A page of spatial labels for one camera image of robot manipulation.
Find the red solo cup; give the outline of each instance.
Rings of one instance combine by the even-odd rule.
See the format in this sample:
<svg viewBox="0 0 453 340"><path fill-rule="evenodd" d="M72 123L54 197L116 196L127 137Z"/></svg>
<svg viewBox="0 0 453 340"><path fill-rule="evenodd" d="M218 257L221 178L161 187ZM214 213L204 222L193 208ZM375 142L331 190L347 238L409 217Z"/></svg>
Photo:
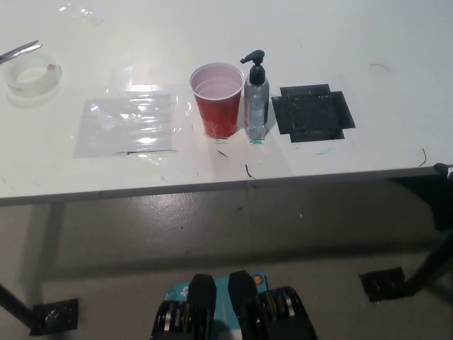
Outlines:
<svg viewBox="0 0 453 340"><path fill-rule="evenodd" d="M242 72L230 64L215 62L193 72L190 87L206 135L227 138L236 132L243 85Z"/></svg>

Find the green mark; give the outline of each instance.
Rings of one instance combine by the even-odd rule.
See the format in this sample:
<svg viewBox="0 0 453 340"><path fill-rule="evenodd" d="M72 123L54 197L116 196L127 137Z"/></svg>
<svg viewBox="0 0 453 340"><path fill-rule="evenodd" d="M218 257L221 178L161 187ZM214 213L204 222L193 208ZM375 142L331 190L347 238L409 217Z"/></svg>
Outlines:
<svg viewBox="0 0 453 340"><path fill-rule="evenodd" d="M331 151L331 149L327 149L327 150L323 150L323 151L317 152L315 154L328 154L330 151Z"/></svg>
<svg viewBox="0 0 453 340"><path fill-rule="evenodd" d="M228 142L226 140L221 140L221 139L217 138L215 140L215 144L222 145L222 144L228 144Z"/></svg>

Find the gray concrete floor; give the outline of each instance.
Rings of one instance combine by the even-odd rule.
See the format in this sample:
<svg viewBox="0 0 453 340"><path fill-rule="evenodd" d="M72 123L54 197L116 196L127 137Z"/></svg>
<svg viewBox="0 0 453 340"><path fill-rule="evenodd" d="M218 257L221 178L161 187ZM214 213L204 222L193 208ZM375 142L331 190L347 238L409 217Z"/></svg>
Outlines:
<svg viewBox="0 0 453 340"><path fill-rule="evenodd" d="M164 293L195 273L265 271L299 292L322 339L453 339L452 277L369 303L358 275L417 269L430 209L388 181L0 208L0 282L29 304L80 299L52 339L148 339ZM0 339L28 339L0 310Z"/></svg>

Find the clear plastic bottle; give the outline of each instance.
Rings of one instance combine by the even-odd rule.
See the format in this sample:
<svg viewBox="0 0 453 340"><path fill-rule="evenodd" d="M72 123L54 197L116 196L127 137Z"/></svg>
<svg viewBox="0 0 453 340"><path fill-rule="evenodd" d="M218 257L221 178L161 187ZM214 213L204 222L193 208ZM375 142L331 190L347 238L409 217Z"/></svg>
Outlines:
<svg viewBox="0 0 453 340"><path fill-rule="evenodd" d="M256 50L241 60L242 64L255 63L244 86L245 125L250 140L264 140L267 132L270 87L261 66L263 58L264 52Z"/></svg>
<svg viewBox="0 0 453 340"><path fill-rule="evenodd" d="M244 86L245 125L250 140L264 140L267 132L269 110L269 82L266 79L260 86L247 79Z"/></svg>

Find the scissor blade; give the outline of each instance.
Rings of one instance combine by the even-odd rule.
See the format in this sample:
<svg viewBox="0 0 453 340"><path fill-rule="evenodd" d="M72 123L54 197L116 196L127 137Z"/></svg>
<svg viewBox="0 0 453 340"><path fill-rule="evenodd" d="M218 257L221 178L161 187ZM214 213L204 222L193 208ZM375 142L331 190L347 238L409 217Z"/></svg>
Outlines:
<svg viewBox="0 0 453 340"><path fill-rule="evenodd" d="M28 44L25 44L23 46L17 47L14 50L5 53L4 55L0 55L0 62L5 62L6 60L10 59L15 54L21 52L22 50L26 50L29 47L34 46L38 42L39 42L39 40L35 40L35 41L32 41L32 42L29 42Z"/></svg>
<svg viewBox="0 0 453 340"><path fill-rule="evenodd" d="M15 57L18 57L19 55L23 55L24 53L29 53L31 51L34 51L34 50L37 50L38 48L42 47L42 45L34 45L34 46L30 46L29 48L26 48L24 50L21 50L17 53L15 53L14 55L11 55L8 60L11 60Z"/></svg>

